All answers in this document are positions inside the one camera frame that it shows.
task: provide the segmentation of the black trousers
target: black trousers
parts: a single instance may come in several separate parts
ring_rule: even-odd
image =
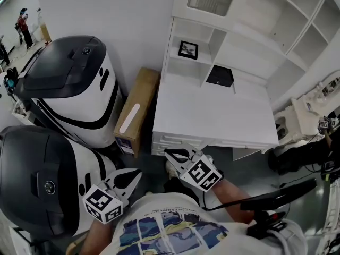
[[[165,193],[182,193],[193,198],[200,205],[197,195],[190,188],[185,187],[178,177],[173,177],[164,184]]]
[[[301,167],[309,164],[323,164],[330,153],[326,139],[317,142],[310,142],[304,146],[291,148],[275,157],[273,153],[269,155],[269,167],[278,171],[279,175],[288,172],[296,172]]]
[[[9,58],[9,55],[8,55],[4,45],[1,45],[0,48],[1,48],[2,52],[4,52],[4,61],[6,62],[7,66],[9,66],[10,58]]]
[[[33,44],[33,41],[32,41],[32,37],[28,29],[25,31],[22,31],[22,34],[25,37],[25,42],[26,42],[27,47],[31,47],[31,45]]]

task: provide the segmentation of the picture frame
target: picture frame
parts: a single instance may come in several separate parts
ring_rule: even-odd
[[[197,60],[198,58],[198,45],[188,41],[181,41],[178,56],[191,58]]]

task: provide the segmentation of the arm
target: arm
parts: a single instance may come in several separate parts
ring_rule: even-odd
[[[216,183],[211,189],[222,204],[250,197],[226,179]],[[233,205],[225,209],[235,222],[249,224],[254,219],[254,212],[242,211],[240,205]]]
[[[325,139],[326,139],[326,142],[328,144],[328,147],[331,148],[331,144],[332,144],[332,139],[330,138],[330,136],[328,135],[328,132],[327,130],[324,130],[324,135],[325,135]]]
[[[94,220],[89,234],[81,248],[80,255],[99,255],[105,247],[111,244],[113,226]]]

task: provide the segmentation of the black oval hole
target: black oval hole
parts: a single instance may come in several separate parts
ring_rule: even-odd
[[[85,186],[83,184],[80,184],[78,187],[79,194],[83,196],[85,194]]]

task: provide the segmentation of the shoe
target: shoe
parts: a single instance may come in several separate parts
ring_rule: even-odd
[[[165,163],[165,170],[169,175],[169,179],[171,180],[173,177],[179,177],[176,168],[171,164],[169,160]]]

